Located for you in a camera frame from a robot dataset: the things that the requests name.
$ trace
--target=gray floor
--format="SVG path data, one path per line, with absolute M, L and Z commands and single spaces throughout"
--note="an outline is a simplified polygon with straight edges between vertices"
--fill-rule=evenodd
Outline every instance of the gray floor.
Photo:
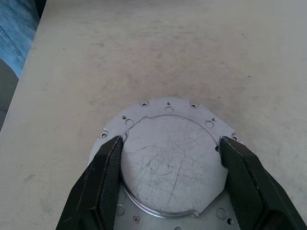
M 14 72 L 0 59 L 0 130 L 10 107 L 18 79 Z

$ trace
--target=screw hole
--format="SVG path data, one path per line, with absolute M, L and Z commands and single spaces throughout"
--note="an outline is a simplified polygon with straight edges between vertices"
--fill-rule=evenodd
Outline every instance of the screw hole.
M 125 207 L 123 205 L 117 205 L 116 206 L 116 215 L 120 217 L 124 214 L 125 214 Z
M 168 113 L 171 113 L 171 112 L 173 112 L 174 109 L 173 109 L 171 106 L 168 106 L 168 107 L 165 108 L 165 110 L 166 110 Z
M 234 223 L 234 221 L 231 218 L 227 219 L 227 224 L 232 225 Z

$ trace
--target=scratch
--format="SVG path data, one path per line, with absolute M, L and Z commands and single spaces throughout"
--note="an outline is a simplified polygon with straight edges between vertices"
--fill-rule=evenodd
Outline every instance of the scratch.
M 139 197 L 139 194 L 137 193 L 137 191 L 135 190 L 135 188 L 133 188 L 133 190 L 135 191 L 135 194 L 138 196 L 139 200 L 141 200 L 141 198 Z
M 149 148 L 149 147 L 156 147 L 156 148 L 160 148 L 159 146 L 155 146 L 155 145 L 149 145 L 149 146 L 145 146 L 144 148 L 141 148 L 141 149 L 137 149 L 137 150 L 135 150 L 136 152 L 137 151 L 140 151 L 140 150 L 144 150 L 144 149 L 146 149 L 146 148 Z
M 199 137 L 199 138 L 196 138 L 196 139 L 189 138 L 189 139 L 192 139 L 192 141 L 190 141 L 188 144 L 186 144 L 185 147 L 184 147 L 184 149 L 186 149 L 186 147 L 187 147 L 189 144 L 193 143 L 193 142 L 195 142 L 196 144 L 198 144 L 198 143 L 197 143 L 197 140 L 200 139 L 200 138 L 202 138 L 202 137 L 203 137 L 203 136 L 201 136 L 201 137 Z
M 174 184 L 174 187 L 173 187 L 173 190 L 172 190 L 172 193 L 171 193 L 171 196 L 169 197 L 169 199 L 168 199 L 168 203 L 167 203 L 167 205 L 169 204 L 169 201 L 171 200 L 171 197 L 172 197 L 172 195 L 173 195 L 173 192 L 174 192 L 174 189 L 175 189 L 175 186 L 176 186 L 176 183 L 177 183 L 177 179 L 178 179 L 178 176 L 179 176 L 179 173 L 180 173 L 180 169 L 181 169 L 181 166 L 182 166 L 182 163 L 183 163 L 183 160 L 184 160 L 184 157 L 186 156 L 186 152 L 184 153 L 184 155 L 183 155 L 183 158 L 182 158 L 182 161 L 181 161 L 181 164 L 180 164 L 180 167 L 179 167 L 179 170 L 178 170 L 178 174 L 177 174 L 177 178 L 176 178 L 176 180 L 175 180 L 175 184 Z
M 172 142 L 173 144 L 175 144 L 178 148 L 180 148 L 182 151 L 184 151 L 184 149 L 182 147 L 180 147 L 176 142 L 172 141 L 172 140 L 167 140 L 166 142 Z
M 170 173 L 172 173 L 173 171 L 171 171 L 171 172 L 167 172 L 167 173 L 164 173 L 164 174 L 162 174 L 162 175 L 158 175 L 158 176 L 165 176 L 165 175 L 168 175 L 168 174 L 170 174 Z
M 148 167 L 148 166 L 150 165 L 150 163 L 155 159 L 155 157 L 156 157 L 157 155 L 158 155 L 158 153 L 155 154 L 155 156 L 152 157 L 152 158 L 148 161 L 147 164 L 145 164 L 145 167 L 142 167 L 140 170 L 143 170 L 144 168 Z
M 167 191 L 167 190 L 165 190 L 165 189 L 163 189 L 163 188 L 155 187 L 155 186 L 150 185 L 150 184 L 148 185 L 148 187 L 149 187 L 149 188 L 152 188 L 152 189 L 157 189 L 157 190 L 160 190 L 160 191 L 169 193 L 169 191 Z
M 172 159 L 173 159 L 173 155 L 172 155 L 172 158 L 169 160 L 169 162 L 168 162 L 168 164 L 167 164 L 167 169 L 168 169 L 168 170 L 169 170 L 169 167 L 173 168 L 172 166 L 169 165 L 170 162 L 172 161 Z

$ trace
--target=mounting hole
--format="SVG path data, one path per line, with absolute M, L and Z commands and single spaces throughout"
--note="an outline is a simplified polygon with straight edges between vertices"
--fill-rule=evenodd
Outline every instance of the mounting hole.
M 216 215 L 219 219 L 226 219 L 227 218 L 227 212 L 225 209 L 223 208 L 219 208 L 217 211 L 216 211 Z
M 122 216 L 125 214 L 125 207 L 123 205 L 117 205 L 116 207 L 116 215 L 117 216 Z
M 232 224 L 234 224 L 234 221 L 231 218 L 228 218 L 227 219 L 227 224 L 232 225 Z
M 127 119 L 126 120 L 126 125 L 132 126 L 133 125 L 133 120 L 132 119 Z
M 140 102 L 140 106 L 142 106 L 142 107 L 147 107 L 148 106 L 148 101 L 146 101 L 146 102 Z
M 212 128 L 214 126 L 213 122 L 212 121 L 206 121 L 205 125 L 208 127 L 208 128 Z
M 168 106 L 168 107 L 165 108 L 165 110 L 166 110 L 168 113 L 171 113 L 171 112 L 173 112 L 174 109 L 173 109 L 171 106 Z

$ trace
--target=circular metal disc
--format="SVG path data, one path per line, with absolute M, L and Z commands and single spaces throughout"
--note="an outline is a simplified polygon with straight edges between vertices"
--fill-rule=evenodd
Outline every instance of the circular metal disc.
M 202 105 L 152 99 L 108 123 L 90 161 L 103 143 L 122 135 L 122 177 L 132 200 L 156 216 L 197 216 L 224 188 L 227 169 L 215 147 L 220 136 L 234 133 Z

